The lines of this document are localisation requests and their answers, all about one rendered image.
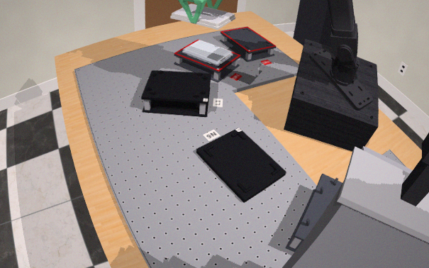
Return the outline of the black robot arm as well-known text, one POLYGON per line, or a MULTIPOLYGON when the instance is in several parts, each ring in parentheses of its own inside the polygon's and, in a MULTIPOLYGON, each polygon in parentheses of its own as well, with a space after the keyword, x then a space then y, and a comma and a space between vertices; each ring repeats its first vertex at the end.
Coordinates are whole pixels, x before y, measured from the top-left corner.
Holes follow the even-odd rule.
POLYGON ((357 57, 358 30, 352 0, 328 0, 332 51, 327 48, 310 54, 310 59, 334 83, 355 110, 373 101, 370 93, 354 77, 360 61, 357 57), (336 56, 336 57, 335 57, 336 56))

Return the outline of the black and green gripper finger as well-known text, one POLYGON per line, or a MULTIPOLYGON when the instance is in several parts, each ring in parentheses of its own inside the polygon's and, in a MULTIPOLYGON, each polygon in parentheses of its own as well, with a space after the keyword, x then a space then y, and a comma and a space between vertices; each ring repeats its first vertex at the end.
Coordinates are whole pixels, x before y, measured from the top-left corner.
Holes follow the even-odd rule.
POLYGON ((186 14, 187 14, 190 22, 196 23, 199 19, 199 16, 201 15, 201 12, 202 12, 207 0, 178 0, 178 1, 182 5, 184 10, 186 11, 186 14), (189 8, 187 1, 194 2, 197 5, 196 13, 194 14, 194 17, 191 14, 191 10, 189 8))
POLYGON ((212 5, 211 0, 207 0, 206 2, 207 2, 207 5, 209 8, 217 9, 219 7, 219 5, 221 4, 222 0, 217 0, 214 6, 212 5))

